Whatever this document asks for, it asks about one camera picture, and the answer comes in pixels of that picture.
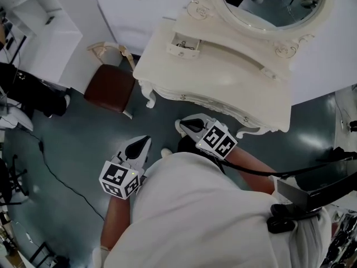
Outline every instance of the white cloth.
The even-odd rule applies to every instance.
[[[325,210],[271,234],[271,195],[243,191],[204,157],[177,153],[156,162],[137,195],[132,224],[105,268],[319,267],[331,239]]]

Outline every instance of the white backdrop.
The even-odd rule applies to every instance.
[[[161,17],[176,18],[189,0],[98,1],[117,41],[140,55]],[[357,0],[335,0],[330,18],[296,60],[293,104],[357,83],[356,10]]]

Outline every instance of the stool leg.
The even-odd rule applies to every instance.
[[[129,112],[127,112],[126,110],[124,110],[123,113],[124,113],[126,116],[128,116],[130,119],[133,119],[133,116],[132,116]]]

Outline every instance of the white shoe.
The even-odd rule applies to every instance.
[[[68,94],[66,94],[65,99],[66,99],[66,108],[68,108],[69,103],[71,102],[71,97]]]
[[[163,158],[165,158],[165,157],[167,157],[167,156],[170,156],[170,155],[172,155],[172,154],[173,154],[172,151],[169,150],[168,148],[163,148],[163,149],[161,150],[161,157],[163,157]]]
[[[180,127],[180,121],[181,120],[179,119],[175,121],[175,129],[178,133],[180,133],[181,137],[184,138],[187,133]]]

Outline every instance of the ornate table leg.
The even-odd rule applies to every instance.
[[[143,96],[149,99],[149,101],[146,103],[146,107],[153,108],[156,102],[156,96],[153,92],[151,83],[139,80],[139,85],[141,87],[141,93]]]
[[[271,131],[271,129],[266,128],[266,127],[259,127],[259,128],[249,128],[249,127],[243,127],[238,130],[236,138],[242,139],[244,134],[251,134],[251,135],[262,135],[267,133],[268,131]]]

